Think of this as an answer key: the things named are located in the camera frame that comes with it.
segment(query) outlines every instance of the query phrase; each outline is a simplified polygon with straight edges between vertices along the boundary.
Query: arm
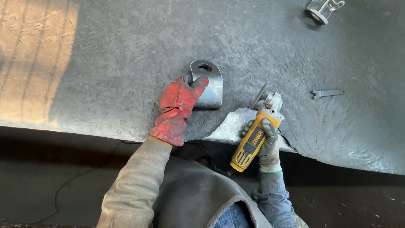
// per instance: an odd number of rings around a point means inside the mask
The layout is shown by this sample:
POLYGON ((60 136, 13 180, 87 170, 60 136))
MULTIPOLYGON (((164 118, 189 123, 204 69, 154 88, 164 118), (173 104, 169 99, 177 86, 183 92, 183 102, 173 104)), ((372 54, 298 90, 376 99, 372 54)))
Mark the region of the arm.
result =
POLYGON ((259 190, 252 198, 266 219, 274 228, 295 228, 294 209, 288 200, 290 196, 284 186, 283 172, 259 173, 259 190))
POLYGON ((159 194, 172 145, 184 144, 185 122, 207 85, 207 77, 199 77, 188 86, 181 76, 166 87, 160 98, 160 116, 149 131, 150 136, 121 169, 104 196, 98 228, 150 226, 154 217, 152 206, 159 194))
POLYGON ((105 194, 97 227, 148 227, 172 145, 153 136, 136 150, 105 194))
MULTIPOLYGON (((243 132, 247 132, 252 123, 252 120, 249 121, 243 132)), ((261 124, 267 139, 257 155, 260 184, 259 190, 252 193, 252 198, 274 228, 296 228, 294 209, 288 200, 290 195, 280 166, 278 130, 267 119, 262 119, 261 124)))

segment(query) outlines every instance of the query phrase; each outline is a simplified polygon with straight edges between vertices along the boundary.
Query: red welding glove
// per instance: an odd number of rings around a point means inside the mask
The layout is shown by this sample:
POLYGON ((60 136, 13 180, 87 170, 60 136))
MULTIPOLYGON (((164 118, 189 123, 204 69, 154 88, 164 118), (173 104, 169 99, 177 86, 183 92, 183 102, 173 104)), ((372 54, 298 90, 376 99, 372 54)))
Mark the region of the red welding glove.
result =
POLYGON ((185 122, 208 85, 207 77, 197 78, 191 86, 188 86, 184 77, 177 78, 163 91, 159 105, 160 116, 149 131, 151 136, 175 146, 184 144, 184 132, 187 128, 185 122))

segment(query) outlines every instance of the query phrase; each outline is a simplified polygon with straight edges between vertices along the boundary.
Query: patterned fabric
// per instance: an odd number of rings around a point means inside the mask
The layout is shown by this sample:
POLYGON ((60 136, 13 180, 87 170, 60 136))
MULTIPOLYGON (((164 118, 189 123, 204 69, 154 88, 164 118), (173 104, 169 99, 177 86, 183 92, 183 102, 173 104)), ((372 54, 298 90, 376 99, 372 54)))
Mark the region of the patterned fabric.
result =
POLYGON ((245 214, 241 206, 233 204, 222 213, 214 228, 249 228, 246 217, 250 219, 250 216, 245 214))

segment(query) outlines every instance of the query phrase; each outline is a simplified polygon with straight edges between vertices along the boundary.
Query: dark floor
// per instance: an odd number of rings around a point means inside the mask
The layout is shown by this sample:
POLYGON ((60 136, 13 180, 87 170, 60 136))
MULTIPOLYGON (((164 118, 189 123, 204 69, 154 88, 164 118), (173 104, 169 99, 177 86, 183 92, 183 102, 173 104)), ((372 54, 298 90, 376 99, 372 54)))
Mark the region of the dark floor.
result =
MULTIPOLYGON (((0 220, 14 221, 10 226, 54 214, 59 189, 59 211, 42 223, 95 226, 104 193, 139 147, 108 138, 6 127, 0 127, 0 144, 0 220)), ((176 154, 195 158, 208 151, 209 162, 226 170, 235 149, 194 141, 176 154)), ((281 164, 293 207, 311 228, 405 224, 405 176, 341 168, 283 152, 281 164)), ((250 193, 257 187, 257 168, 254 163, 231 178, 250 193)))

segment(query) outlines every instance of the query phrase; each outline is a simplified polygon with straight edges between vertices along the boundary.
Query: blue sleeve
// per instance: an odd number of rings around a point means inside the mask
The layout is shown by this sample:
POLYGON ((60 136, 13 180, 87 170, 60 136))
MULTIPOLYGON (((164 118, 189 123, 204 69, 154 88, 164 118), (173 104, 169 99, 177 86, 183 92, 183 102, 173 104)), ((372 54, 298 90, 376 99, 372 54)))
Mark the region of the blue sleeve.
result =
POLYGON ((252 192, 266 219, 274 228, 296 228, 294 209, 288 200, 290 196, 284 185, 283 172, 260 173, 259 190, 252 192))

